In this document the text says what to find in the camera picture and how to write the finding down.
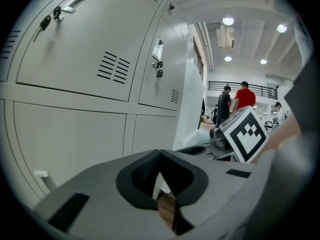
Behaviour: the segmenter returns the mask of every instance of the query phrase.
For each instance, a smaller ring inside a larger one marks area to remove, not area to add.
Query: floor
[[[175,197],[171,193],[163,193],[156,201],[158,203],[158,212],[163,221],[170,229],[173,229],[176,208]]]

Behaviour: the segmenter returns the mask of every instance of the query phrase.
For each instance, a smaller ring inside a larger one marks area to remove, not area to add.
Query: white cabinet
[[[157,78],[157,71],[153,63],[158,62],[153,57],[154,47],[159,39],[163,42],[160,61],[163,62],[163,76]],[[186,49],[183,43],[172,30],[170,25],[161,17],[144,71],[139,103],[158,108],[178,111],[186,68]]]
[[[15,102],[14,119],[30,172],[49,172],[57,186],[90,166],[123,156],[125,114]]]
[[[155,12],[145,0],[88,0],[74,13],[62,11],[62,22],[52,19],[30,41],[17,82],[128,101]],[[42,20],[34,20],[34,33]]]
[[[172,149],[177,117],[137,115],[132,153],[153,149]]]

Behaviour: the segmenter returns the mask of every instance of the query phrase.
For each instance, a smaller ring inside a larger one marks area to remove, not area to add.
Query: locker vent
[[[20,30],[10,31],[0,53],[0,61],[9,59],[9,56],[13,52],[13,46],[15,45],[15,42],[18,41],[18,35],[20,32]]]
[[[105,51],[97,76],[113,80],[117,84],[125,84],[129,69],[130,62]]]
[[[172,89],[171,101],[174,103],[178,103],[178,99],[179,99],[179,92],[176,91],[175,89]]]

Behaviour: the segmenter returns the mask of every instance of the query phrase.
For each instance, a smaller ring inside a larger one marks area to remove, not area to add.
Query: window
[[[193,46],[194,46],[194,63],[196,64],[196,67],[199,70],[201,79],[203,80],[204,79],[204,65],[202,64],[201,56],[200,56],[199,50],[197,48],[197,45],[195,43],[195,40],[193,40]]]

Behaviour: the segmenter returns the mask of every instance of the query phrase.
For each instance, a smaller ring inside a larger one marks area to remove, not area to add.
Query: black railing
[[[208,81],[208,90],[209,91],[220,91],[224,90],[225,86],[231,87],[231,92],[237,92],[241,89],[240,82],[221,82],[221,81]],[[254,85],[249,84],[249,89],[254,92],[257,96],[267,97],[270,99],[278,99],[277,89],[261,86],[261,85]]]

